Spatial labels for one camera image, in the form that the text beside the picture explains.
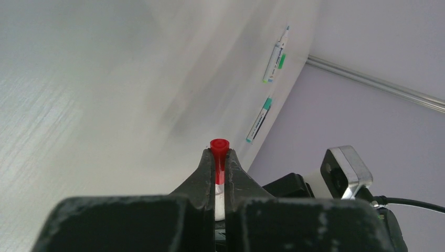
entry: whiteboard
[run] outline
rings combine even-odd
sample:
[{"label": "whiteboard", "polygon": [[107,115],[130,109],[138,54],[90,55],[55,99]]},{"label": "whiteboard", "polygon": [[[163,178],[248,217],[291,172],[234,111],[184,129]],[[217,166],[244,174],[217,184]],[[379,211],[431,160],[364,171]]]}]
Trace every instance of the whiteboard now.
[{"label": "whiteboard", "polygon": [[[326,149],[351,145],[374,195],[445,205],[445,114],[305,66],[249,174],[265,185],[320,170]],[[409,251],[442,251],[443,214],[390,206]]]},{"label": "whiteboard", "polygon": [[[165,194],[226,138],[248,169],[309,53],[318,0],[4,1],[0,250],[74,195]],[[286,62],[262,83],[290,25]],[[275,104],[254,143],[246,136]]]}]

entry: black cable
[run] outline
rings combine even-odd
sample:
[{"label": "black cable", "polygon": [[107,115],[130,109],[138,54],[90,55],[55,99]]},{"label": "black cable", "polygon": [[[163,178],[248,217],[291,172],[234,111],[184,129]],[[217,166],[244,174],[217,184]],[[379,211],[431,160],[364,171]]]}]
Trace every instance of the black cable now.
[{"label": "black cable", "polygon": [[443,206],[438,206],[435,204],[426,203],[422,201],[415,201],[413,199],[387,198],[385,196],[376,196],[374,197],[374,200],[377,201],[380,205],[398,204],[398,205],[416,206],[445,214],[445,207]]}]

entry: green marker cap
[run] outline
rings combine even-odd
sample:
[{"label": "green marker cap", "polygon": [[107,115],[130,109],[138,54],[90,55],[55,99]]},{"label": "green marker cap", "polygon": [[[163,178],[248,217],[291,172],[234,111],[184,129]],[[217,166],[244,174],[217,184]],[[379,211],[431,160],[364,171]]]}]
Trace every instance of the green marker cap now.
[{"label": "green marker cap", "polygon": [[286,59],[286,54],[283,54],[283,56],[281,56],[280,63],[278,64],[278,69],[283,68],[283,64],[284,64],[284,60],[285,59]]}]

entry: white surface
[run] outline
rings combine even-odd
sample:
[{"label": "white surface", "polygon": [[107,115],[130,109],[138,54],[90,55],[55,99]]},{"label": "white surface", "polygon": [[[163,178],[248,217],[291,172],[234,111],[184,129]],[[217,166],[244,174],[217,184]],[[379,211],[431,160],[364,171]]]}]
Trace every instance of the white surface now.
[{"label": "white surface", "polygon": [[226,218],[226,209],[224,207],[224,184],[215,184],[215,221],[221,221]]},{"label": "white surface", "polygon": [[[260,184],[320,170],[327,148],[352,145],[374,195],[445,205],[445,115],[304,67],[249,174]],[[445,216],[392,206],[409,251],[443,251]]]},{"label": "white surface", "polygon": [[[309,52],[317,0],[2,1],[0,251],[73,195],[169,193],[226,138],[248,168]],[[291,26],[274,85],[262,77]],[[266,97],[274,112],[245,138]]]},{"label": "white surface", "polygon": [[445,99],[445,1],[326,0],[311,55]]}]

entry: teal marker cap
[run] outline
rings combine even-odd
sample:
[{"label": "teal marker cap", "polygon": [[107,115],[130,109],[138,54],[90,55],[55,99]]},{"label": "teal marker cap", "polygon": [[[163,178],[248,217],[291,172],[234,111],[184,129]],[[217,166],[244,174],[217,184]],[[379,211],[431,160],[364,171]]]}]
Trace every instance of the teal marker cap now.
[{"label": "teal marker cap", "polygon": [[264,103],[263,108],[264,108],[265,110],[269,110],[271,104],[272,104],[272,99],[267,98],[266,102]]}]

